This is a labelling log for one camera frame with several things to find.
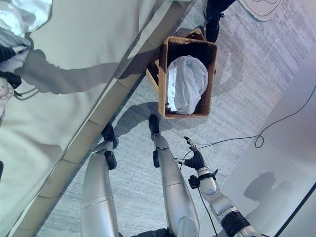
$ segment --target brown basket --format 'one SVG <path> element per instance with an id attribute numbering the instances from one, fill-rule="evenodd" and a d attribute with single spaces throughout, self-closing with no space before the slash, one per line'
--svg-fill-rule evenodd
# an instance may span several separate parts
<path id="1" fill-rule="evenodd" d="M 205 40 L 203 33 L 200 29 L 195 29 L 190 32 L 185 38 L 195 39 L 195 40 Z M 158 70 L 159 69 L 159 56 L 154 58 L 148 65 L 146 69 L 146 76 L 153 85 L 153 87 L 158 92 Z"/>
<path id="2" fill-rule="evenodd" d="M 206 91 L 201 96 L 201 100 L 196 106 L 196 109 L 193 114 L 191 115 L 180 115 L 176 113 L 170 112 L 166 108 L 166 91 L 167 91 L 167 68 L 168 68 L 168 55 L 171 57 L 173 52 L 177 56 L 185 56 L 187 55 L 185 52 L 177 51 L 178 45 L 185 45 L 189 43 L 200 44 L 197 47 L 207 47 L 210 53 L 211 61 L 208 65 L 205 65 L 208 72 L 208 85 Z M 179 119 L 179 118 L 196 118 L 196 117 L 206 117 L 210 113 L 210 105 L 211 105 L 211 91 L 212 91 L 212 82 L 213 76 L 215 72 L 215 59 L 216 59 L 216 51 L 217 46 L 214 43 L 197 40 L 197 39 L 189 39 L 189 38 L 182 38 L 182 37 L 168 37 L 162 44 L 160 48 L 160 55 L 159 55 L 159 71 L 158 71 L 158 111 L 159 113 L 164 116 L 166 119 Z"/>

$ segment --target white bed sheet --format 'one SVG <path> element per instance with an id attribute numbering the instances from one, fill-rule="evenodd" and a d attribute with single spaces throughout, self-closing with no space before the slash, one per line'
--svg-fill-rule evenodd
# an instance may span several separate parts
<path id="1" fill-rule="evenodd" d="M 159 24 L 170 0 L 54 0 L 51 19 L 30 35 L 34 50 L 0 128 L 0 236 L 37 195 L 68 145 Z"/>

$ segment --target gray carpet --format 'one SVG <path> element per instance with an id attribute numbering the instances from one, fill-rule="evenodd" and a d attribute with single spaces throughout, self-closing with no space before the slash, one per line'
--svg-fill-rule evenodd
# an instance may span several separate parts
<path id="1" fill-rule="evenodd" d="M 177 28 L 185 31 L 202 25 L 202 3 L 193 1 Z M 162 134 L 176 158 L 188 151 L 183 136 L 205 144 L 256 134 L 315 43 L 316 25 L 299 1 L 284 0 L 268 22 L 255 20 L 239 2 L 225 15 L 217 40 L 217 74 L 210 116 L 161 120 Z M 110 179 L 118 225 L 124 236 L 166 227 L 160 172 L 153 167 L 153 143 L 147 122 L 149 115 L 157 112 L 157 106 L 158 95 L 144 78 L 113 118 L 119 136 L 115 150 L 118 167 L 110 172 Z M 250 142 L 231 141 L 202 150 L 208 166 L 219 169 L 220 184 Z M 80 236 L 80 199 L 86 165 L 87 162 L 65 188 L 37 236 Z M 191 169 L 182 170 L 185 178 L 194 174 Z M 201 215 L 204 209 L 198 193 L 191 190 L 191 194 Z"/>

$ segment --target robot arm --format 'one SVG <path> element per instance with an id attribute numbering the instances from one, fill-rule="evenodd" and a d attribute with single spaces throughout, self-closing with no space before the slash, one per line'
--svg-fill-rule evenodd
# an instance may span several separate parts
<path id="1" fill-rule="evenodd" d="M 180 164 L 194 168 L 198 177 L 191 176 L 190 186 L 200 188 L 203 198 L 210 204 L 213 214 L 229 237 L 262 237 L 262 235 L 250 225 L 237 207 L 221 191 L 215 175 L 218 170 L 211 172 L 206 166 L 204 159 L 196 144 L 185 137 L 190 149 L 194 152 L 191 159 L 174 159 Z"/>

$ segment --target person's foot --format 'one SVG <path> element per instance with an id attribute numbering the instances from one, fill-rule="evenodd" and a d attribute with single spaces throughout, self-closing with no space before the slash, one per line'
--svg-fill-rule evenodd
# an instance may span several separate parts
<path id="1" fill-rule="evenodd" d="M 219 0 L 207 0 L 205 5 L 205 34 L 209 42 L 216 42 L 219 33 L 219 20 L 224 17 Z"/>
<path id="2" fill-rule="evenodd" d="M 105 142 L 107 142 L 107 141 L 113 142 L 113 149 L 115 149 L 118 146 L 119 140 L 115 137 L 113 127 L 110 123 L 108 123 L 105 126 L 105 128 L 102 130 L 101 134 L 102 134 Z"/>
<path id="3" fill-rule="evenodd" d="M 148 118 L 149 130 L 152 136 L 152 140 L 154 140 L 154 134 L 159 134 L 159 118 L 157 115 L 150 115 Z"/>

